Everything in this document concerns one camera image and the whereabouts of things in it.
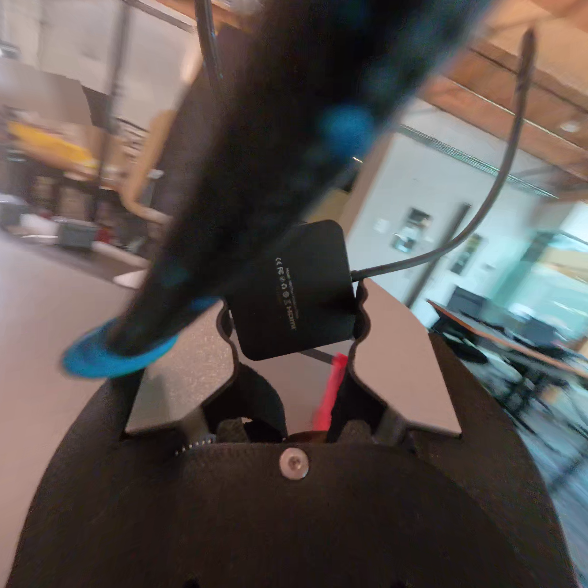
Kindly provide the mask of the wooden office desk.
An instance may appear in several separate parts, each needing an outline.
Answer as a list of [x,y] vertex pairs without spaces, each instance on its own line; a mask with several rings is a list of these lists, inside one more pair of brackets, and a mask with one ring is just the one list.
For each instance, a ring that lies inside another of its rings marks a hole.
[[537,362],[548,364],[560,371],[566,371],[573,373],[581,378],[587,379],[587,364],[580,364],[578,362],[566,362],[549,357],[543,353],[533,350],[525,345],[515,342],[512,338],[501,334],[496,329],[491,329],[487,326],[482,325],[480,322],[466,317],[463,313],[453,312],[448,310],[443,305],[438,304],[430,299],[426,300],[427,303],[437,312],[442,314],[450,320],[458,323],[461,327],[466,329],[468,332],[474,334],[477,337],[491,342],[493,345],[498,346],[500,349],[510,349],[518,352],[519,354],[525,355],[526,357],[533,358]]

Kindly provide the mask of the black office chair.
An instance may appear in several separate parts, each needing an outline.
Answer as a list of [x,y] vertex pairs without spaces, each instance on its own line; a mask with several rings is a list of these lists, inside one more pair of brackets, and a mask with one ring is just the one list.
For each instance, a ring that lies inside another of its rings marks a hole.
[[477,319],[481,316],[486,302],[485,297],[456,286],[447,301],[446,308],[453,313]]

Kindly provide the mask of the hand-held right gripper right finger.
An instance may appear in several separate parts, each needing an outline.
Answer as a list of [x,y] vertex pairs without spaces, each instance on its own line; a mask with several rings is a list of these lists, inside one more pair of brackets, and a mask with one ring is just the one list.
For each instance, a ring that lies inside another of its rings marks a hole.
[[372,279],[357,285],[361,334],[350,349],[349,372],[383,405],[376,437],[419,430],[460,437],[462,428],[428,330]]

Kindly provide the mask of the black square adapter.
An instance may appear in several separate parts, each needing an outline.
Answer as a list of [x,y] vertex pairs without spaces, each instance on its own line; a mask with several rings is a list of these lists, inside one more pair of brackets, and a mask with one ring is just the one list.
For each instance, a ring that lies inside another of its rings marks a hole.
[[341,226],[298,224],[227,302],[241,351],[253,361],[351,339],[356,302]]

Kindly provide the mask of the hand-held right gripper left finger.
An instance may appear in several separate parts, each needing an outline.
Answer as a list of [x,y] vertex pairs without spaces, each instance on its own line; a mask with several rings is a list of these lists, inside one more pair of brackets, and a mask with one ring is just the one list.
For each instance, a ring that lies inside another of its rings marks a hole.
[[178,429],[210,436],[204,408],[236,378],[238,355],[223,328],[229,319],[219,301],[178,336],[167,354],[145,368],[125,433],[141,436]]

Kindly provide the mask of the dark framed wall sign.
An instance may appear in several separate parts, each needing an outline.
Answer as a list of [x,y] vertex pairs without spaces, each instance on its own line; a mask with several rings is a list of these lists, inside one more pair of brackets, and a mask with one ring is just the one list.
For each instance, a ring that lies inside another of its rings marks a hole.
[[410,208],[401,228],[394,233],[391,246],[394,250],[410,253],[419,244],[423,233],[427,231],[432,217],[416,208]]

